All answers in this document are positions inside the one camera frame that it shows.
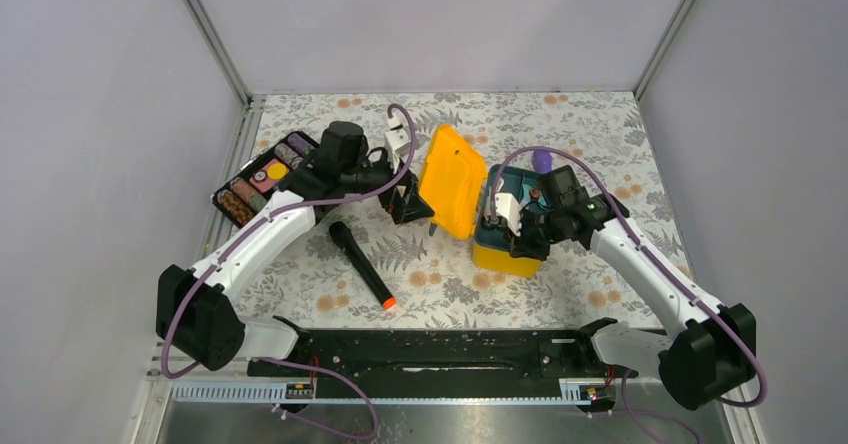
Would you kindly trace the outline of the yellow plastic kit box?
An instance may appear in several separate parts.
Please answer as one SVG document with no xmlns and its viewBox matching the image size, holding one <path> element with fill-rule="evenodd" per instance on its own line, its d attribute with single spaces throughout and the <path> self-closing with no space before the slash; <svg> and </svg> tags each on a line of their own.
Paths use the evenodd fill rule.
<svg viewBox="0 0 848 444">
<path fill-rule="evenodd" d="M 452 126 L 432 135 L 420 174 L 420 196 L 434 211 L 431 223 L 471 243 L 471 260 L 481 269 L 511 276 L 534 276 L 541 261 L 509 255 L 509 243 L 497 230 L 482 228 L 484 189 L 494 170 Z"/>
</svg>

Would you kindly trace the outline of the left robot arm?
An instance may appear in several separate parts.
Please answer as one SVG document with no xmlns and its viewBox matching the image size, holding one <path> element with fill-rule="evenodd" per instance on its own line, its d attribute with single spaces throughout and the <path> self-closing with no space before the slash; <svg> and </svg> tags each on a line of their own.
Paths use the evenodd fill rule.
<svg viewBox="0 0 848 444">
<path fill-rule="evenodd" d="M 217 190 L 217 207 L 238 231 L 190 268 L 171 265 L 160 275 L 163 375 L 177 379 L 198 366 L 217 371 L 238 358 L 272 360 L 288 375 L 307 368 L 311 351 L 294 325 L 235 306 L 273 260 L 341 205 L 377 197 L 396 224 L 431 216 L 411 169 L 418 127 L 409 116 L 398 118 L 397 109 L 390 108 L 380 147 L 352 122 L 330 123 L 321 140 L 295 130 Z"/>
</svg>

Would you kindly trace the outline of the teal plastic tray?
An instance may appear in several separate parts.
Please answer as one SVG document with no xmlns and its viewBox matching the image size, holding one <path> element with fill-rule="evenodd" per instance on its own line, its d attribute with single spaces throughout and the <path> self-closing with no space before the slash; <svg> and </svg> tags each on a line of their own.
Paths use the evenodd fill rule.
<svg viewBox="0 0 848 444">
<path fill-rule="evenodd" d="M 504 231 L 492 227 L 487 222 L 489 202 L 489 190 L 495 178 L 498 164 L 492 165 L 486 181 L 483 185 L 482 194 L 478 201 L 478 215 L 476 220 L 473 240 L 476 245 L 507 252 L 510 249 L 509 240 L 505 238 Z M 509 192 L 516 196 L 522 206 L 522 210 L 535 214 L 543 214 L 549 210 L 544 196 L 541 194 L 538 200 L 532 200 L 529 191 L 531 188 L 541 190 L 537 186 L 537 178 L 540 173 L 532 170 L 507 166 L 502 173 L 498 192 Z"/>
</svg>

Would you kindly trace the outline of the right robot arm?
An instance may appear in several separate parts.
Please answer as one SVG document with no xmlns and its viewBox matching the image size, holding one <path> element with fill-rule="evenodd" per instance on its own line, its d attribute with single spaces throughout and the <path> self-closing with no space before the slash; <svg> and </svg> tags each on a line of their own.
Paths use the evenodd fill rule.
<svg viewBox="0 0 848 444">
<path fill-rule="evenodd" d="M 610 365 L 659 380 L 683 408 L 697 410 L 761 372 L 757 321 L 743 304 L 727 306 L 674 267 L 607 190 L 590 195 L 573 169 L 539 176 L 537 199 L 524 202 L 496 177 L 490 209 L 513 257 L 547 258 L 573 241 L 605 261 L 661 323 L 661 335 L 612 319 L 590 325 L 573 350 L 575 366 L 597 376 Z"/>
</svg>

